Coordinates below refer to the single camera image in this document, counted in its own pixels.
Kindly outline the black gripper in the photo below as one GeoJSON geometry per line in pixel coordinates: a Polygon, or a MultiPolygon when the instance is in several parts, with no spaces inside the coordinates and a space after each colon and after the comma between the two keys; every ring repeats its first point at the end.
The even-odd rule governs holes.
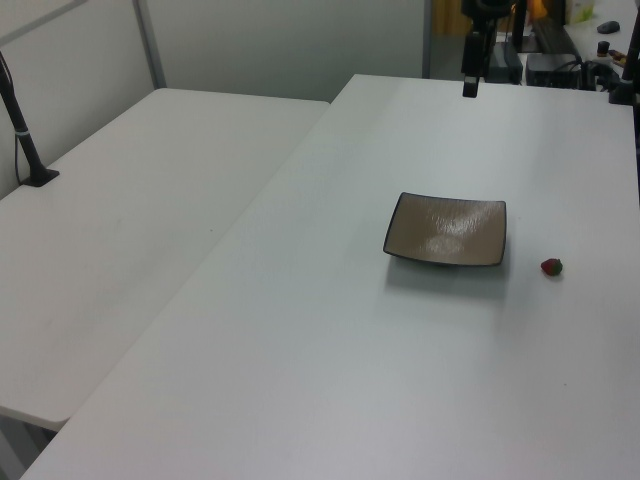
{"type": "Polygon", "coordinates": [[[514,4],[511,0],[461,1],[461,13],[472,24],[472,32],[465,39],[461,68],[465,98],[476,98],[481,76],[488,79],[499,21],[510,15],[514,4]]]}

